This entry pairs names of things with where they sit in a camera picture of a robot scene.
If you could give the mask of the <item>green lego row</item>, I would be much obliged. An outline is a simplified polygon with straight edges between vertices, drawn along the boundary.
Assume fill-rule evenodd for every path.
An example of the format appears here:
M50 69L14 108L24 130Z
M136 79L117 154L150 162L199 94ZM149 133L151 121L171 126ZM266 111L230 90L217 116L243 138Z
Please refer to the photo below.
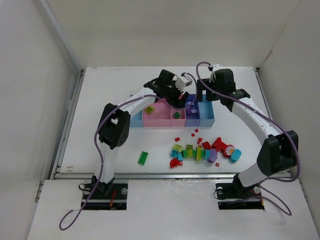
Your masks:
M209 159L211 152L210 150L203 149L201 146L193 147L191 144L187 144L185 149L181 152L183 158L194 158L197 162Z

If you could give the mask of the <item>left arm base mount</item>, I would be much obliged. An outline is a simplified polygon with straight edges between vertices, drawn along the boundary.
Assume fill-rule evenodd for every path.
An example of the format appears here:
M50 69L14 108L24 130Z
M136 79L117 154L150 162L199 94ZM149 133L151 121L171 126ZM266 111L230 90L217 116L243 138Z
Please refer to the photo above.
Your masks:
M85 211L124 211L127 209L128 184L114 183L108 195L96 188L85 204L93 189L91 183L81 183L78 188L82 191L80 207Z

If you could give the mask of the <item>lime lego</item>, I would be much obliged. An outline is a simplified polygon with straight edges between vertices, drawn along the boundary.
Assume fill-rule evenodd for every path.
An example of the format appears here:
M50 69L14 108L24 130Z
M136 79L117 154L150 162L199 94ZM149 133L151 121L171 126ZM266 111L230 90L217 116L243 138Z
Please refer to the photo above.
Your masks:
M155 108L152 105L149 105L148 107L145 108L144 111L146 112L146 114L150 115L155 111Z

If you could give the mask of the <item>purple lego brick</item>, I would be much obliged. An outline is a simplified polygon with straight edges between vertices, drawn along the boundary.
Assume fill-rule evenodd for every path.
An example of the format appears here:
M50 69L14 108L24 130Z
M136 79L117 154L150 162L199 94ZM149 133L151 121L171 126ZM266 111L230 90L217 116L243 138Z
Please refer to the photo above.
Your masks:
M186 103L186 118L187 119L198 119L199 118L199 105L197 101L192 102L188 101Z

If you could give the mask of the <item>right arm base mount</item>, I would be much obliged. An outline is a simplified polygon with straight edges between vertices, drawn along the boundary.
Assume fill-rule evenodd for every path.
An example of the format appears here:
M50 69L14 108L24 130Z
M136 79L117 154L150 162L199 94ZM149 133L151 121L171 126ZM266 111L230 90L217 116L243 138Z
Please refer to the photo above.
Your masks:
M231 182L215 184L214 197L219 210L264 210L261 189L258 184L235 190Z

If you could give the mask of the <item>dark green lego piece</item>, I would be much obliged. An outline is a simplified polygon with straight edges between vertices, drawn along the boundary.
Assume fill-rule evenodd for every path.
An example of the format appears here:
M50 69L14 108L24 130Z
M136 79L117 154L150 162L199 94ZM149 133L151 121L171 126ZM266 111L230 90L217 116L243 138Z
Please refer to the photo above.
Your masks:
M178 119L180 116L181 116L181 115L180 115L179 112L175 112L175 113L173 114L173 117L174 117L175 119Z

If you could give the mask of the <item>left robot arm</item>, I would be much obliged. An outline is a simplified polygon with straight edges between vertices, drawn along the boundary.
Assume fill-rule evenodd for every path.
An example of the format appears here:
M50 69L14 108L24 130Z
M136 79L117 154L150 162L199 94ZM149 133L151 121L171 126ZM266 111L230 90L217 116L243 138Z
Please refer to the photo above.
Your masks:
M190 95L185 88L194 82L186 73L177 76L163 69L157 78L146 82L127 100L105 105L94 134L94 145L100 157L100 166L91 178L93 193L107 197L112 191L117 150L129 137L131 118L155 101L175 110L184 109Z

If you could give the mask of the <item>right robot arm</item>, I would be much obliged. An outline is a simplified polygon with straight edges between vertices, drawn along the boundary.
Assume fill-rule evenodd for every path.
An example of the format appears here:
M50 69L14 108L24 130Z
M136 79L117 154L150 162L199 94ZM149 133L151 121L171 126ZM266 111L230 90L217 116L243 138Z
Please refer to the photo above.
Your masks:
M275 174L293 167L296 167L297 174L300 173L297 133L284 130L256 106L246 90L238 89L231 69L213 70L209 78L199 77L197 85L198 95L206 90L208 101L219 100L261 143L256 162L234 176L231 187L235 193L239 194L267 178L273 179Z

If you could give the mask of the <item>green lego plate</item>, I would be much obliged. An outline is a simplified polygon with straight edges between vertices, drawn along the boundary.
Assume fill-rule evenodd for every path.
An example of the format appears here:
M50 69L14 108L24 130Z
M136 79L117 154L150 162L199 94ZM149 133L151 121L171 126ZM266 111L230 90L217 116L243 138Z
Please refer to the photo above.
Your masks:
M142 151L138 159L138 164L144 166L146 163L147 157L148 157L148 153L145 151Z

